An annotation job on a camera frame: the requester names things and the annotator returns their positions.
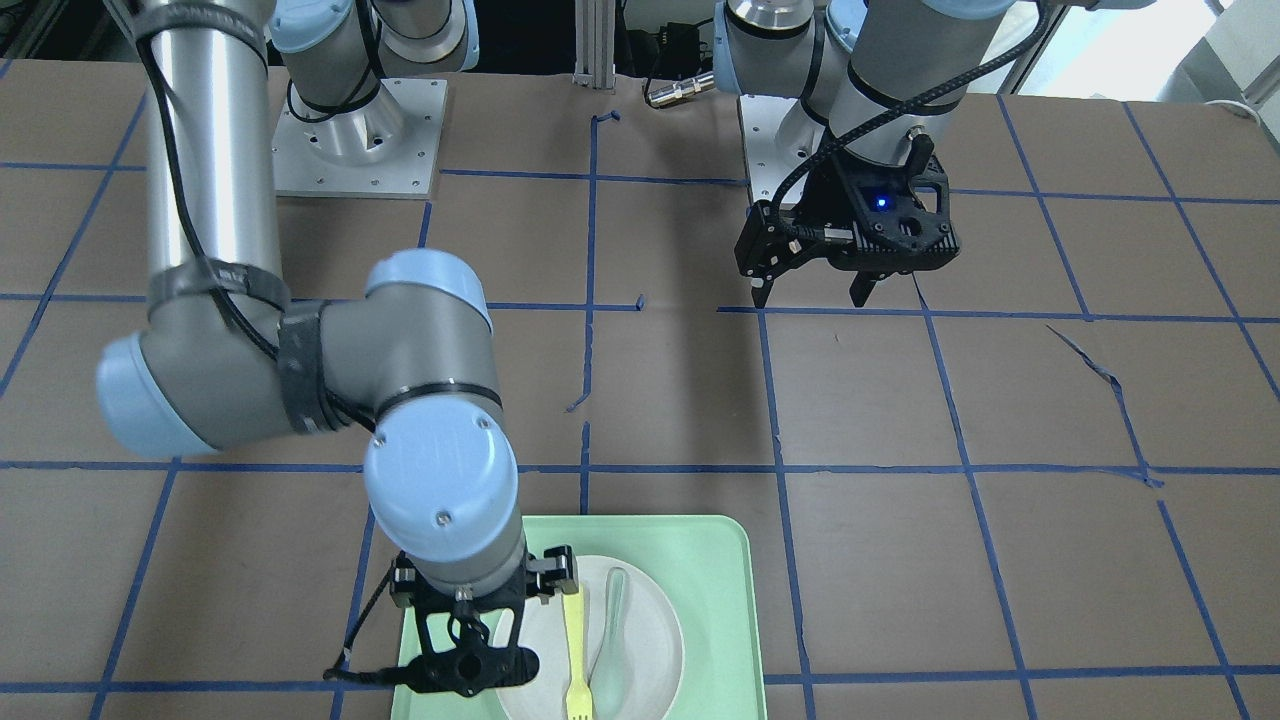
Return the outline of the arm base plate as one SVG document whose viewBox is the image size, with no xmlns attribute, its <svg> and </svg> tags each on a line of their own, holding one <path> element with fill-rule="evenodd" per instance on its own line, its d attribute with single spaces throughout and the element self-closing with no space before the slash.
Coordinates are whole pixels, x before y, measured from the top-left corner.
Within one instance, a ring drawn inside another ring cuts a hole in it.
<svg viewBox="0 0 1280 720">
<path fill-rule="evenodd" d="M 820 146 L 826 128 L 791 97 L 745 95 L 739 114 L 751 200 L 773 200 L 785 178 Z"/>
<path fill-rule="evenodd" d="M 317 123 L 306 123 L 306 106 L 292 101 L 271 142 L 276 193 L 429 199 L 447 99 L 443 79 L 387 79 L 370 104 Z"/>
</svg>

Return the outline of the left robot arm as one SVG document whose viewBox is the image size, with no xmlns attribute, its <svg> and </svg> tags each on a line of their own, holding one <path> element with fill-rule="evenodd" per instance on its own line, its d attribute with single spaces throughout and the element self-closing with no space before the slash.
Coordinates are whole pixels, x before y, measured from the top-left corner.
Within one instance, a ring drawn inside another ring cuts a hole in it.
<svg viewBox="0 0 1280 720">
<path fill-rule="evenodd" d="M 758 191 L 733 247 L 763 309 L 777 279 L 815 260 L 852 274 L 863 307 L 890 275 L 950 264 L 961 242 L 936 142 L 968 86 L 1032 50 L 1050 24 L 989 56 L 1007 1 L 721 1 L 718 90 L 786 97 L 817 129 L 774 188 Z"/>
</svg>

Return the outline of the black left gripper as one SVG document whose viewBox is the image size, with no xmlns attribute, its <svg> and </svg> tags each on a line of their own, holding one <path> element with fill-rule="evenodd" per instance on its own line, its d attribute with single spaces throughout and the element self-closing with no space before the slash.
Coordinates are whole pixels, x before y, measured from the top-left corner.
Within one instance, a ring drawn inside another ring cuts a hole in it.
<svg viewBox="0 0 1280 720">
<path fill-rule="evenodd" d="M 733 256 L 758 310 L 767 307 L 776 277 L 815 259 L 856 272 L 847 292 L 854 307 L 864 307 L 883 274 L 940 269 L 960 250 L 948 177 L 933 138 L 918 135 L 901 167 L 840 150 L 806 174 L 792 208 L 755 202 Z"/>
</svg>

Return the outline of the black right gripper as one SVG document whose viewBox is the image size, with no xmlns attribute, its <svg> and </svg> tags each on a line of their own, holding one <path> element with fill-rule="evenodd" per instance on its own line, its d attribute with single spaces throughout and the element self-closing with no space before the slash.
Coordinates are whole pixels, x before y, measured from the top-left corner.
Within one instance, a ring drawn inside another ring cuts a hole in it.
<svg viewBox="0 0 1280 720">
<path fill-rule="evenodd" d="M 422 694 L 474 697 L 536 678 L 538 655 L 518 644 L 525 603 L 579 593 L 577 559 L 568 544 L 550 547 L 540 557 L 530 553 L 495 591 L 474 597 L 467 591 L 448 594 L 433 588 L 401 552 L 390 593 L 397 605 L 413 611 L 420 656 L 390 667 L 388 684 Z"/>
</svg>

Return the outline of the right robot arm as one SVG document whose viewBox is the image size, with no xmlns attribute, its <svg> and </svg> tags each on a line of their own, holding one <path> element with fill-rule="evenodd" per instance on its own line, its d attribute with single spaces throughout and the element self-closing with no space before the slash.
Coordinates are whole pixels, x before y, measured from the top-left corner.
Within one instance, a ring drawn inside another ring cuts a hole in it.
<svg viewBox="0 0 1280 720">
<path fill-rule="evenodd" d="M 111 342 L 96 392 L 145 457 L 215 454 L 360 424 L 372 515 L 399 555 L 381 589 L 411 609 L 421 653 L 328 680 L 472 697 L 532 682 L 525 605 L 579 588 L 571 548 L 529 552 L 483 284 L 462 259 L 410 249 L 360 300 L 300 302 L 282 279 L 269 53 L 302 78 L 303 120 L 370 120 L 366 163 L 406 149 L 388 70 L 467 70 L 471 1 L 110 1 L 150 83 L 148 327 Z"/>
</svg>

